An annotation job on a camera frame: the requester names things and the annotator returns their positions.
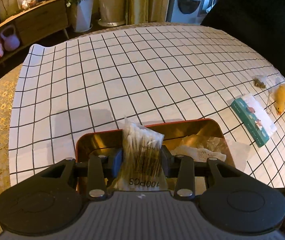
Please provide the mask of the white lace cloth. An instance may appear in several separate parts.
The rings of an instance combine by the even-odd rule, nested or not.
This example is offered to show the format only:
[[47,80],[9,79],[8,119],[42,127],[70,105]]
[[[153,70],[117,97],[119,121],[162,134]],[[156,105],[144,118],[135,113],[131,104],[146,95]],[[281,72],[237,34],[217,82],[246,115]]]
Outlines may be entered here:
[[172,155],[187,155],[196,162],[205,163],[208,158],[217,158],[226,161],[227,143],[218,137],[203,135],[189,135],[184,137],[177,147],[170,150]]

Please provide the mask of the cotton swab packet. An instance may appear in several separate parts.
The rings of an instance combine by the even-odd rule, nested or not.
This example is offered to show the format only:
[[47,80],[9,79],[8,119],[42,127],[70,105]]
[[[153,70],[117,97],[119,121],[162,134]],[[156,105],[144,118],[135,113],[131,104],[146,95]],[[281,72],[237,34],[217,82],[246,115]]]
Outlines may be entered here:
[[164,135],[125,119],[122,129],[123,161],[108,191],[165,191],[162,168]]

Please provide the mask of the yellow duck plush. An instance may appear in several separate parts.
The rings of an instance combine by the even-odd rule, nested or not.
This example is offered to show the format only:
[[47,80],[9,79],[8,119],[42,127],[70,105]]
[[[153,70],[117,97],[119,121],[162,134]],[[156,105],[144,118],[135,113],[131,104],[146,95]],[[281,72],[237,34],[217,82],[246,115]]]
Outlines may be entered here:
[[274,92],[275,110],[278,115],[285,111],[285,87],[280,85]]

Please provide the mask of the red gold metal tin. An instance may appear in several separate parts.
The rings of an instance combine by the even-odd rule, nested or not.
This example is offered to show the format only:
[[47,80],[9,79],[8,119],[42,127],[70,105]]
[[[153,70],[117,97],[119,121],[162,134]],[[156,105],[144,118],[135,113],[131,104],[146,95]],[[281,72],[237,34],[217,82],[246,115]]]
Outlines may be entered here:
[[[146,127],[163,134],[163,144],[166,145],[169,150],[177,147],[183,138],[190,135],[217,137],[221,138],[224,143],[226,142],[219,124],[215,120],[208,118],[153,124],[147,125]],[[82,135],[77,141],[75,150],[76,161],[78,163],[87,162],[89,155],[94,150],[121,147],[121,129],[87,133]]]

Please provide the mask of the teal tissue pack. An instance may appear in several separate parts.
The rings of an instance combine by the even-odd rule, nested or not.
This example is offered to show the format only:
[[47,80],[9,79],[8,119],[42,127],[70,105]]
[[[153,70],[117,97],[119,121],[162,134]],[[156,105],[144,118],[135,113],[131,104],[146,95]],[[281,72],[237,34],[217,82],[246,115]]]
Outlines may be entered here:
[[266,145],[276,132],[274,122],[252,94],[236,98],[231,103],[231,108],[243,122],[258,147]]

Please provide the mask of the checkered white tablecloth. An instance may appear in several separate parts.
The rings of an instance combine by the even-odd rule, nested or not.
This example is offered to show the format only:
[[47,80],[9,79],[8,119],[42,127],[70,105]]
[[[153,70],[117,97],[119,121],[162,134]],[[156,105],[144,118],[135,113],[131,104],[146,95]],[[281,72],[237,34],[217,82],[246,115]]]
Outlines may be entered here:
[[134,27],[91,34],[53,47],[31,46],[15,89],[9,135],[12,185],[75,154],[89,132],[214,119],[229,140],[251,146],[245,172],[285,187],[285,113],[270,112],[277,130],[258,147],[231,109],[252,94],[270,107],[268,90],[284,78],[271,63],[228,34],[196,25]]

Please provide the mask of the small tea bag packet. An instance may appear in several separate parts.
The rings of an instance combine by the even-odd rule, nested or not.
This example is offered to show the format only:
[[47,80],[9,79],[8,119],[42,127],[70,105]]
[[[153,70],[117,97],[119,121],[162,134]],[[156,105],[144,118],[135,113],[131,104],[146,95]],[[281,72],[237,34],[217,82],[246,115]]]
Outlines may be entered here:
[[267,86],[267,76],[266,75],[256,75],[253,77],[254,86],[262,89],[266,89]]

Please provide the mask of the purple kettlebell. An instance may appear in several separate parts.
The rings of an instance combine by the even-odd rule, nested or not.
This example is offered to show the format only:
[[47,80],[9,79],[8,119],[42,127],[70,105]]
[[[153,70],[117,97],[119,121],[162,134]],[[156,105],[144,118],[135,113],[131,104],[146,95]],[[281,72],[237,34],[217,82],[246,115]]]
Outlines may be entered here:
[[4,41],[4,48],[6,51],[14,51],[20,46],[19,38],[16,35],[16,29],[14,25],[6,26],[0,33],[1,38]]

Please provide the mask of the wooden sideboard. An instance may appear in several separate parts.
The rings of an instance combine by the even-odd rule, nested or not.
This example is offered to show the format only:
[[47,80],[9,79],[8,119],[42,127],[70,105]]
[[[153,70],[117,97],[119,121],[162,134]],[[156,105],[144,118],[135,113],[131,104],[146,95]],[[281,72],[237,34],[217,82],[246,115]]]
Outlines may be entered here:
[[15,26],[20,46],[12,52],[4,53],[4,56],[0,58],[0,64],[42,38],[60,30],[66,31],[69,26],[66,2],[65,0],[40,2],[31,9],[7,18],[0,24],[0,33],[11,24]]

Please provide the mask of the yellow curtain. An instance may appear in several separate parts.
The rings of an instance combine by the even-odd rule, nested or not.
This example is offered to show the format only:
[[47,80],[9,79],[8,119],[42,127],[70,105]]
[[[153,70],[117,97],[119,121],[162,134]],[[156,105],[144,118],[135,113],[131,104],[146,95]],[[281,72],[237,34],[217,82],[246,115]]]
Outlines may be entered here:
[[165,22],[169,0],[126,0],[126,24]]

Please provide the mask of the white washing machine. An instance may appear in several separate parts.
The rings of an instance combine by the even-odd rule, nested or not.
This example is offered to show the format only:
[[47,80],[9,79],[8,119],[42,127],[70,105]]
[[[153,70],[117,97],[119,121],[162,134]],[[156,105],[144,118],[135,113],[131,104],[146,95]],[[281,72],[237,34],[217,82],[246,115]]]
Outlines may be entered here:
[[200,25],[217,0],[169,0],[166,22]]

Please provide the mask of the black draped cloth figure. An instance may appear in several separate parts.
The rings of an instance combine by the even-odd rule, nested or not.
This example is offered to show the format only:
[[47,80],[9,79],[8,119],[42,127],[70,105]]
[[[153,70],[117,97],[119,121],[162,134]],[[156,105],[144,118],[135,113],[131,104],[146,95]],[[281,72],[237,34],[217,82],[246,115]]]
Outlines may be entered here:
[[285,0],[217,0],[201,24],[237,38],[285,77]]

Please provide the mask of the potted green plant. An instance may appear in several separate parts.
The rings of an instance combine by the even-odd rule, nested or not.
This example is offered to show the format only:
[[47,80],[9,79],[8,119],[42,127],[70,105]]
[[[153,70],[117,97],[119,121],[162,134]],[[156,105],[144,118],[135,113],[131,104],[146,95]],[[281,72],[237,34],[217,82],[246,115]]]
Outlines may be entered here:
[[93,4],[94,0],[66,0],[74,32],[84,33],[91,28]]

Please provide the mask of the rolled cream mat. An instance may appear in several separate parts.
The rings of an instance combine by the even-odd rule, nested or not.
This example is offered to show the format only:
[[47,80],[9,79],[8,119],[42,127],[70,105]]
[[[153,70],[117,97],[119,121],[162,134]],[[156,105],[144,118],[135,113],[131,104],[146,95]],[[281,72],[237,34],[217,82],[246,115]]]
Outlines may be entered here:
[[102,27],[124,25],[126,0],[99,0],[100,15],[98,24]]

